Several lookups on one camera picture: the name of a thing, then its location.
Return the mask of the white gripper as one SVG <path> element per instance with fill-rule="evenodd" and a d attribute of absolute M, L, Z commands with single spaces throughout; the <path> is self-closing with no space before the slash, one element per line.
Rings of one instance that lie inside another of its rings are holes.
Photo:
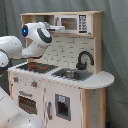
<path fill-rule="evenodd" d="M 50 25 L 48 22 L 43 22 L 45 28 L 50 32 L 64 32 L 65 26 L 54 26 Z"/>

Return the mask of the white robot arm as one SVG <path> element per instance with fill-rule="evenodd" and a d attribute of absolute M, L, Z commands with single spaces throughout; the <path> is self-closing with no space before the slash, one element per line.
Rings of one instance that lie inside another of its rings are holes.
<path fill-rule="evenodd" d="M 22 35 L 32 40 L 27 48 L 16 36 L 0 37 L 0 77 L 7 71 L 11 59 L 40 58 L 52 42 L 51 33 L 64 31 L 64 26 L 47 22 L 27 23 L 22 27 Z M 43 121 L 18 107 L 0 87 L 0 128 L 43 128 Z"/>

